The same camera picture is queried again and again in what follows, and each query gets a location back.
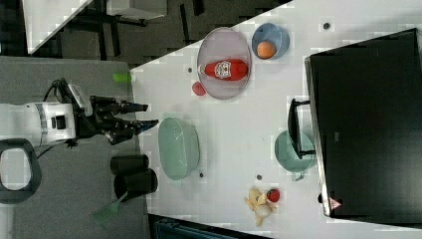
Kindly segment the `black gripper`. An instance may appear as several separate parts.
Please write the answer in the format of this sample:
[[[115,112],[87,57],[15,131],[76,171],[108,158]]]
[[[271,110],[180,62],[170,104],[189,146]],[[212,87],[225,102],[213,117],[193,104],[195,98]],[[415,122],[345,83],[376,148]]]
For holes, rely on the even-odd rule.
[[[132,139],[133,135],[151,129],[159,123],[154,120],[130,120],[117,118],[118,114],[146,112],[148,105],[118,102],[115,98],[90,96],[87,98],[76,85],[68,85],[67,94],[74,107],[76,137],[67,145],[77,145],[79,139],[104,135],[111,145]]]

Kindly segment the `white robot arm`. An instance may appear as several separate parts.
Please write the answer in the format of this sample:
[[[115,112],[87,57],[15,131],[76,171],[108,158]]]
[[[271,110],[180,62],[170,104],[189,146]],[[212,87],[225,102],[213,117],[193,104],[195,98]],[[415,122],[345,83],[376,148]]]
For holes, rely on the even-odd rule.
[[[61,142],[75,146],[83,138],[104,135],[112,145],[124,142],[158,124],[156,119],[128,120],[122,116],[145,112],[147,105],[83,94],[64,79],[53,81],[53,102],[1,106],[1,138],[24,138],[33,146]]]

